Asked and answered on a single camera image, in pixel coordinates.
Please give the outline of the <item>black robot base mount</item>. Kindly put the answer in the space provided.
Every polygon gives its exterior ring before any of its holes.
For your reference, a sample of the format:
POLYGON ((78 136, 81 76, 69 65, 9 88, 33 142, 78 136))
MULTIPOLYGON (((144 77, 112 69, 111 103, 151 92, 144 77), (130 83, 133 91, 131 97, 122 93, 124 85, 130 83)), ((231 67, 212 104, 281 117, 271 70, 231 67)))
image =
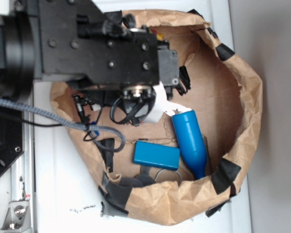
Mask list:
POLYGON ((22 112, 0 107, 0 178, 23 153, 22 112))

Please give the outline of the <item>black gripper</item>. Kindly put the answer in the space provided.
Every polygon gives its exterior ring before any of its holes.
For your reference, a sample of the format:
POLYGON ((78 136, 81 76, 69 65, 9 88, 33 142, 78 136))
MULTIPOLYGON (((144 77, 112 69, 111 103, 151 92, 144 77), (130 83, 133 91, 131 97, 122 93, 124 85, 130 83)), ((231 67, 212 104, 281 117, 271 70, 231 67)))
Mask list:
POLYGON ((173 116, 173 90, 184 95, 191 88, 186 67, 167 40, 159 41, 147 26, 137 28, 131 14, 101 15, 97 22, 76 16, 81 42, 72 87, 84 94, 83 105, 110 107, 116 124, 157 123, 163 114, 173 116))

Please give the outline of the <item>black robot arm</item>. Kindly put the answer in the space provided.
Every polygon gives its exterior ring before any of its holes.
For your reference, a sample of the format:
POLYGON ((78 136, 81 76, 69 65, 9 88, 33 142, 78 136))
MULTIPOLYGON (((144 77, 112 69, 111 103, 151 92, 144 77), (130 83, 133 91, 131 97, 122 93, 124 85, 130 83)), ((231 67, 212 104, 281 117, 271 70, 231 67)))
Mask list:
POLYGON ((90 0, 17 0, 0 15, 0 97, 25 101, 33 82, 64 82, 78 106, 120 107, 137 125, 159 96, 183 91, 186 72, 167 40, 132 14, 90 0))

